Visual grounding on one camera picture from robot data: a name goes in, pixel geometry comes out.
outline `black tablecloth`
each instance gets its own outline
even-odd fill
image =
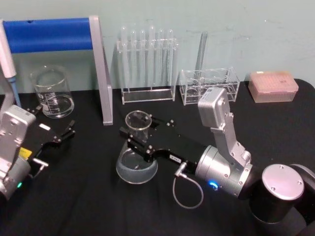
[[[273,163],[299,163],[315,171],[315,90],[297,80],[293,102],[255,104],[242,82],[234,113],[236,136],[252,154],[252,163],[264,168]],[[158,172],[148,183],[129,185],[119,179],[115,164],[124,140],[119,127],[132,110],[143,110],[163,119],[174,119],[183,135],[205,145],[215,145],[209,128],[203,127],[197,105],[176,101],[121,104],[115,90],[114,125],[103,126],[98,91],[73,92],[71,115],[38,120],[62,131],[76,120],[76,136],[60,149],[49,148],[40,158],[50,167],[33,182],[26,181],[0,210],[1,236],[255,236],[263,235],[251,216],[247,201],[213,191],[199,181],[205,193],[195,210],[180,208],[172,196],[177,166],[158,160]],[[34,94],[22,94],[24,108],[35,106]],[[195,204],[196,187],[181,180],[178,198]],[[292,235],[305,223],[293,209],[274,235]]]

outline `light blue wall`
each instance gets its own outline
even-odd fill
[[[311,0],[2,0],[5,20],[99,15],[111,68],[121,26],[173,29],[178,68],[194,70],[202,31],[209,32],[204,68],[234,66],[239,78],[257,70],[287,70],[315,86],[314,2]],[[71,73],[72,90],[93,88],[90,52],[15,55],[19,91],[30,92],[28,74],[58,63]],[[112,77],[114,87],[117,78]]]

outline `blue led light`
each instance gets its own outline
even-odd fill
[[[217,190],[217,189],[219,188],[219,186],[218,186],[215,182],[213,182],[213,181],[209,181],[208,184],[209,184],[210,186],[212,186],[212,188],[213,188],[214,190]]]

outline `pink pipette tip box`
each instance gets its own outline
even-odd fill
[[[249,90],[256,103],[291,102],[299,86],[288,72],[251,73]]]

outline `gray cable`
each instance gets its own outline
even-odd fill
[[[185,209],[196,209],[196,208],[199,207],[199,206],[202,204],[202,202],[203,202],[203,190],[202,190],[200,184],[197,183],[195,180],[193,180],[193,179],[187,177],[186,175],[184,175],[184,178],[187,179],[187,180],[189,180],[190,182],[194,183],[194,184],[199,188],[200,193],[201,193],[201,200],[200,200],[200,202],[199,202],[197,205],[195,205],[195,206],[185,206],[185,205],[183,205],[183,204],[181,204],[181,203],[179,202],[179,200],[176,198],[176,194],[175,194],[176,177],[174,178],[174,181],[173,181],[173,197],[174,197],[175,201],[177,202],[177,204],[180,205],[181,207],[183,207],[183,208],[185,208]]]

